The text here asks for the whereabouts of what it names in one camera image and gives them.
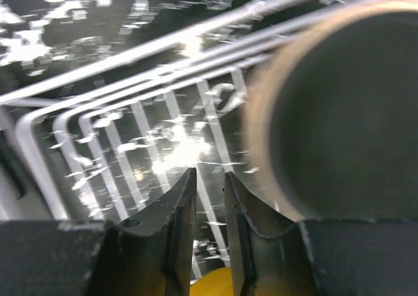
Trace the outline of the yellow patterned bowl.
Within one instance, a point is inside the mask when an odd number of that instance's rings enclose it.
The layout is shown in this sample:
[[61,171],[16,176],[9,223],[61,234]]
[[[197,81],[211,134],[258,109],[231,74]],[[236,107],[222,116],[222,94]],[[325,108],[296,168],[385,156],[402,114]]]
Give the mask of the yellow patterned bowl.
[[233,296],[230,267],[216,269],[190,286],[190,296]]

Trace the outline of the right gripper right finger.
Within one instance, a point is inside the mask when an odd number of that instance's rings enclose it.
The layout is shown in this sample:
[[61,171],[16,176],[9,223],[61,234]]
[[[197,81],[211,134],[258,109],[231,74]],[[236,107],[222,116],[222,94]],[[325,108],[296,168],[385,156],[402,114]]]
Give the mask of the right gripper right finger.
[[299,225],[232,172],[223,192],[234,295],[317,295]]

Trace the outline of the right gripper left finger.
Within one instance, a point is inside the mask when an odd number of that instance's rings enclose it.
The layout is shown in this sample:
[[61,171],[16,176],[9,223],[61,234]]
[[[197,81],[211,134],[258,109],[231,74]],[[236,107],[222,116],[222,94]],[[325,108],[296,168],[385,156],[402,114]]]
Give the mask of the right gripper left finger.
[[86,295],[189,295],[197,171],[188,168],[156,201],[107,224]]

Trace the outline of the red and black mug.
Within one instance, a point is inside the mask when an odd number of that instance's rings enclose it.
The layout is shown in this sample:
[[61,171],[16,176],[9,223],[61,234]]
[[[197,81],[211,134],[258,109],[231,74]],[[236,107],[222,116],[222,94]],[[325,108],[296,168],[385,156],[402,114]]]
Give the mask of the red and black mug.
[[289,219],[417,217],[417,0],[355,5],[280,48],[243,137]]

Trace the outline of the white wire dish rack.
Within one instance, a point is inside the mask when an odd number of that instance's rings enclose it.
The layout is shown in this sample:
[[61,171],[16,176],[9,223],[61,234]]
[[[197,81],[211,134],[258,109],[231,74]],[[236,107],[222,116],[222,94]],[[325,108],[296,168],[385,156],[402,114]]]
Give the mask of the white wire dish rack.
[[253,183],[246,80],[350,0],[1,0],[1,119],[32,216],[119,222],[197,169],[191,278],[229,265],[223,176]]

